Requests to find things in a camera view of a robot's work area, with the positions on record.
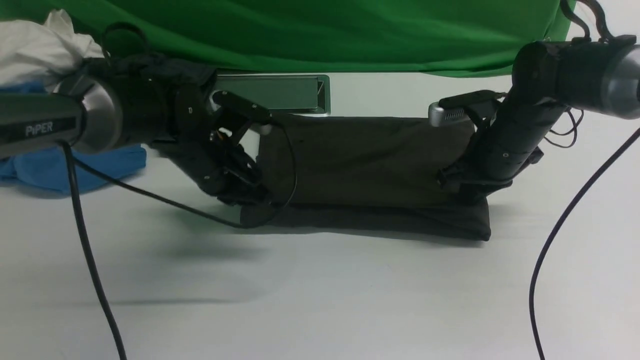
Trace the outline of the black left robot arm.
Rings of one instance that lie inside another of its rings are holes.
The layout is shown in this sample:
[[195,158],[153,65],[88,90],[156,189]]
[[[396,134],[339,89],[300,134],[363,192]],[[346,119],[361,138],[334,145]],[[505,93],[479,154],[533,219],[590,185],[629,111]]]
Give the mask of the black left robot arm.
[[227,205],[265,203],[272,193],[240,141],[271,114],[216,82],[214,67],[162,55],[90,59],[53,92],[2,94],[1,157],[58,142],[83,154],[146,144]]

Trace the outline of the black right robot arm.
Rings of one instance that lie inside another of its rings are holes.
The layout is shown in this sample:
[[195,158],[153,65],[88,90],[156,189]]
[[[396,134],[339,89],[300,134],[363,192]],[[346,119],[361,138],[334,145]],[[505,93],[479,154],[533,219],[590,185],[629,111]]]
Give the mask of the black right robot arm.
[[571,109],[637,119],[639,49],[634,35],[536,41],[518,51],[508,92],[482,89],[432,104],[433,126],[469,120],[477,128],[462,155],[438,171],[439,186],[469,203],[510,187],[540,161],[539,145]]

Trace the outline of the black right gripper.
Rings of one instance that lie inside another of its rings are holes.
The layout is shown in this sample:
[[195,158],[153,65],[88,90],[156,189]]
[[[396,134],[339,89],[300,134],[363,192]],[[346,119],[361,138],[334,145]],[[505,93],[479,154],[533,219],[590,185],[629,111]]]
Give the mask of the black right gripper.
[[477,130],[460,158],[440,169],[436,179],[442,189],[471,204],[512,186],[514,178],[542,159],[546,105],[508,97],[462,109]]

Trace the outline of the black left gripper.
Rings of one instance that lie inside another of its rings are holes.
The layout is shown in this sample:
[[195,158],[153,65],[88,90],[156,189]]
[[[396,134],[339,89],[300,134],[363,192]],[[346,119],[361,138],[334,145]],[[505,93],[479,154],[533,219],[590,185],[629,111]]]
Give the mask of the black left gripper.
[[226,205],[268,202],[263,172],[240,140],[254,125],[247,114],[222,107],[199,120],[183,121],[150,147],[168,158],[201,189]]

